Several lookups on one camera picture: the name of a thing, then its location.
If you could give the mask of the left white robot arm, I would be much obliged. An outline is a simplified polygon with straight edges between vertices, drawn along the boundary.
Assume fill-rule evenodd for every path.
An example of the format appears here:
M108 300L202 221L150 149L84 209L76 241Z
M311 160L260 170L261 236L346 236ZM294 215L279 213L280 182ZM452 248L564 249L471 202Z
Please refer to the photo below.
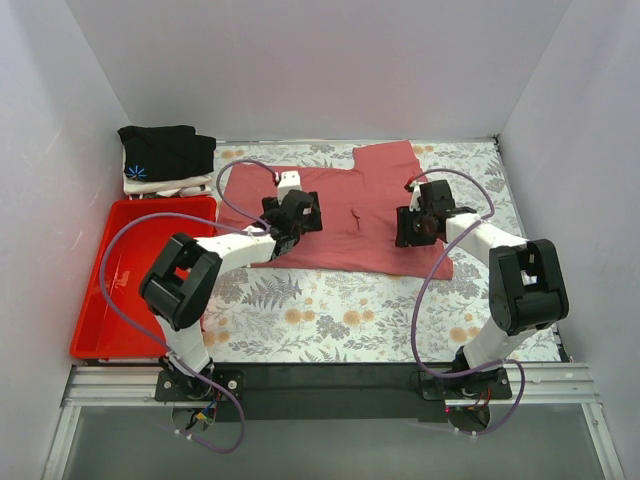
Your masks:
M281 200L267 197L263 208L258 221L237 233L173 235L140 285L140 296L163 332L170 364L181 372L178 387L190 399L205 398L213 386L200 319L218 277L271 262L289 253L304 234L322 229L316 192L294 189Z

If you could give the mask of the pink t-shirt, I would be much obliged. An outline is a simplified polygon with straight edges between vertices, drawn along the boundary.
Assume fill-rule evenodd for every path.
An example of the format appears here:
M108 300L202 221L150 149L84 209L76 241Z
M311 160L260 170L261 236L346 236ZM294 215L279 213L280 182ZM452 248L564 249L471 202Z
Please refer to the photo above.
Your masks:
M421 172L410 142L352 150L354 167L298 170L306 192L317 192L322 230L292 251L254 268L331 269L425 277L444 245L398 248L396 209L409 203L406 182Z

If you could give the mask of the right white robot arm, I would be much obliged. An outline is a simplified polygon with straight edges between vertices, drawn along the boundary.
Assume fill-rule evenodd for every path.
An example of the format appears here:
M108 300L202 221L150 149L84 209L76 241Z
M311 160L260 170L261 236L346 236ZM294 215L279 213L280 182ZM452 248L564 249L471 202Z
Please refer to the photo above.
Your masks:
M412 314L414 359L425 373L452 379L460 395L475 397L489 384L487 371L501 368L526 339L568 316L569 300L556 247L547 239L527 240L496 227L489 222L494 207L481 215L472 208L457 206L445 180L412 180L405 189L411 193L411 201L396 210L396 246L426 246L436 241L446 245L425 278ZM451 370L439 373L420 359L417 317L429 282L455 247L488 268L490 318L480 333L461 347Z

